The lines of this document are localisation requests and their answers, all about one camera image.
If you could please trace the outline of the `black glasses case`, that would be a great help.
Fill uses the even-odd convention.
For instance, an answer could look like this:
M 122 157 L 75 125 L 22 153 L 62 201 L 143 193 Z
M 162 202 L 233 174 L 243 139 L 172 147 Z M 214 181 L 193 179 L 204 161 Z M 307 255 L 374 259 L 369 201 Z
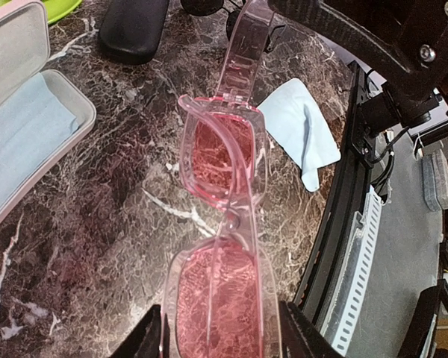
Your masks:
M 148 63 L 158 50 L 168 7 L 167 0 L 113 0 L 98 34 L 103 55 L 128 65 Z

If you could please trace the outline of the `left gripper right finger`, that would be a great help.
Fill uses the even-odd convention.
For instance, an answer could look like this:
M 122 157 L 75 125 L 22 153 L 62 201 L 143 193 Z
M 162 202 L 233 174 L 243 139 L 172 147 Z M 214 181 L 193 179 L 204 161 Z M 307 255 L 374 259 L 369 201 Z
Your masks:
M 342 358 L 293 302 L 279 302 L 282 356 Z

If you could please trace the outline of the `pink sunglasses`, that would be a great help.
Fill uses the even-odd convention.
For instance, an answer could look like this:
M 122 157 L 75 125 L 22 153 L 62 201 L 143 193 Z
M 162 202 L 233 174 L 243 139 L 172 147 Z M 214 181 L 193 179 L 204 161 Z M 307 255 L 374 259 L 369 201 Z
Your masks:
M 217 232 L 172 259 L 161 304 L 161 357 L 280 357 L 272 265 L 258 240 L 267 186 L 264 116 L 250 104 L 263 50 L 228 44 L 210 98 L 183 95 L 185 189 L 221 213 Z

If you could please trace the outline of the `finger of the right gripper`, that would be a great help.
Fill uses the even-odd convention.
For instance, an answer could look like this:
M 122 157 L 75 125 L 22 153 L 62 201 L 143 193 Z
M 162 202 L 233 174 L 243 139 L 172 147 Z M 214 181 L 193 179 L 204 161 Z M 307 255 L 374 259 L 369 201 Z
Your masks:
M 398 46 L 388 45 L 327 1 L 269 1 L 268 5 L 353 53 L 382 75 L 413 75 L 431 66 L 423 61 L 418 48 L 406 54 Z

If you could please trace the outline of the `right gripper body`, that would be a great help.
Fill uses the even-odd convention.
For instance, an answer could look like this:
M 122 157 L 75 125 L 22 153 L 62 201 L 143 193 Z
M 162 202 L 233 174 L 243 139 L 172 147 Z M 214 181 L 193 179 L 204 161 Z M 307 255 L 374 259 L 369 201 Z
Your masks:
M 434 90 L 448 106 L 448 1 L 381 1 L 380 17 L 401 68 L 381 72 L 385 118 L 414 128 L 437 107 Z

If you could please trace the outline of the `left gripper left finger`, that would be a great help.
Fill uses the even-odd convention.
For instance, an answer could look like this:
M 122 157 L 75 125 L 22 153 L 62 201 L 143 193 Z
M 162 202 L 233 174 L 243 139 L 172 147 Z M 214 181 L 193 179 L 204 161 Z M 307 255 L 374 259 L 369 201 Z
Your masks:
M 154 304 L 110 358 L 157 358 L 161 341 L 161 306 Z

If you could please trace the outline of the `pink glasses case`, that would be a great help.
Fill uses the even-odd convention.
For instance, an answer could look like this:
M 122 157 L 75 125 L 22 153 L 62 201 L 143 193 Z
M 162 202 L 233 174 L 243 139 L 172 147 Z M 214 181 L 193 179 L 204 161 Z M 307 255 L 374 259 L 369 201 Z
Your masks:
M 45 68 L 49 58 L 45 5 L 0 6 L 0 224 L 96 120 L 91 100 Z

